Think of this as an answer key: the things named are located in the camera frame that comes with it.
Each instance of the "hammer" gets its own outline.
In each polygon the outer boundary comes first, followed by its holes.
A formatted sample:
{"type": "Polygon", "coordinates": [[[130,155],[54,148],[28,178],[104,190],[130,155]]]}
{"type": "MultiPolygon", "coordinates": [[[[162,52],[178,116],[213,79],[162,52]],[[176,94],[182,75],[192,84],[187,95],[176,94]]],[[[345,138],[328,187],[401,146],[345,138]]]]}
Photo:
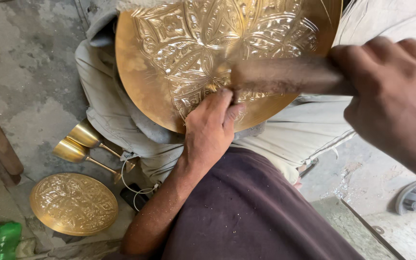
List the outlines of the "hammer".
{"type": "Polygon", "coordinates": [[[358,95],[351,82],[330,59],[317,56],[241,61],[232,67],[231,88],[358,95]]]}

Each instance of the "white cable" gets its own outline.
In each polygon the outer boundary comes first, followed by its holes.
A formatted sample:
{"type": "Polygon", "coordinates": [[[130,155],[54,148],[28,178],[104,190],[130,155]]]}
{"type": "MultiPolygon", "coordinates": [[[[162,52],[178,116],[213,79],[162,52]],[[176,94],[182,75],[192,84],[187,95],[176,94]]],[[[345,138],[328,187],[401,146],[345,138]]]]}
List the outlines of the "white cable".
{"type": "Polygon", "coordinates": [[[123,181],[123,184],[124,184],[124,186],[126,186],[130,191],[132,191],[132,192],[135,192],[136,194],[134,195],[134,199],[133,199],[133,205],[134,205],[134,208],[139,212],[139,210],[136,208],[136,204],[135,204],[135,202],[136,202],[136,196],[137,196],[137,194],[147,194],[147,193],[150,193],[150,192],[153,192],[157,187],[158,187],[158,184],[155,184],[155,186],[153,186],[153,188],[146,188],[146,189],[142,189],[142,190],[140,190],[140,191],[138,191],[138,192],[136,192],[135,190],[133,190],[133,189],[131,189],[128,185],[126,185],[126,182],[124,182],[124,174],[123,174],[123,169],[124,169],[124,166],[125,166],[125,164],[126,164],[126,162],[128,161],[129,159],[126,159],[125,161],[124,161],[124,163],[123,163],[123,166],[122,166],[122,181],[123,181]]]}

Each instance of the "purple cloth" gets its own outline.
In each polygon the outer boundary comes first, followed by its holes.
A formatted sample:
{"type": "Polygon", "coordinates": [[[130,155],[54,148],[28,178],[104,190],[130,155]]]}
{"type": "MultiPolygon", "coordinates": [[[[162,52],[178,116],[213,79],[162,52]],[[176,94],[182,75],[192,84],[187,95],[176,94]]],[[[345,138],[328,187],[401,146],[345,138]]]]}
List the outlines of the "purple cloth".
{"type": "Polygon", "coordinates": [[[183,205],[161,259],[363,258],[268,159],[229,148],[183,205]]]}

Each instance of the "engraved brass plate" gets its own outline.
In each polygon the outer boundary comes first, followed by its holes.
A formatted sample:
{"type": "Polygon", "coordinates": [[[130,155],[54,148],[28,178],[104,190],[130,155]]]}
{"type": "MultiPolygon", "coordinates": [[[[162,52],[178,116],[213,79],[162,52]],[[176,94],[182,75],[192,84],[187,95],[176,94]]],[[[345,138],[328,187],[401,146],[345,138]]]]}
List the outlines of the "engraved brass plate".
{"type": "MultiPolygon", "coordinates": [[[[341,0],[188,0],[122,12],[117,66],[136,106],[157,124],[185,133],[184,118],[203,98],[229,84],[243,59],[325,56],[341,0]]],[[[297,94],[247,91],[235,132],[278,113],[297,94]]]]}
{"type": "Polygon", "coordinates": [[[32,189],[30,206],[38,219],[55,231],[93,235],[110,227],[118,215],[113,193],[82,174],[54,174],[32,189]]]}

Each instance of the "goblet stem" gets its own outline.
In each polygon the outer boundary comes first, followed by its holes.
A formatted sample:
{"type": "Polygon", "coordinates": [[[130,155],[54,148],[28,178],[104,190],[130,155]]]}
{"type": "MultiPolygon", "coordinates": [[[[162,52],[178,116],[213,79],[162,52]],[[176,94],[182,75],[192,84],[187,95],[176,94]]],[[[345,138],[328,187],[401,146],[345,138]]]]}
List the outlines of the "goblet stem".
{"type": "Polygon", "coordinates": [[[91,158],[89,156],[86,157],[86,161],[93,162],[93,163],[101,166],[102,168],[107,169],[107,170],[113,172],[113,175],[114,175],[114,177],[113,177],[113,183],[117,184],[117,182],[121,179],[121,173],[119,173],[117,170],[110,169],[107,166],[103,165],[102,163],[99,163],[98,161],[96,161],[95,159],[93,159],[93,158],[91,158]]]}
{"type": "Polygon", "coordinates": [[[110,149],[110,148],[108,148],[107,146],[105,146],[103,143],[101,143],[101,144],[99,145],[99,147],[102,147],[102,148],[104,148],[104,149],[107,149],[109,152],[111,152],[111,153],[113,153],[114,155],[116,155],[116,156],[118,156],[118,157],[120,157],[120,158],[121,158],[121,155],[117,154],[117,153],[116,153],[116,152],[114,152],[112,149],[110,149]]]}

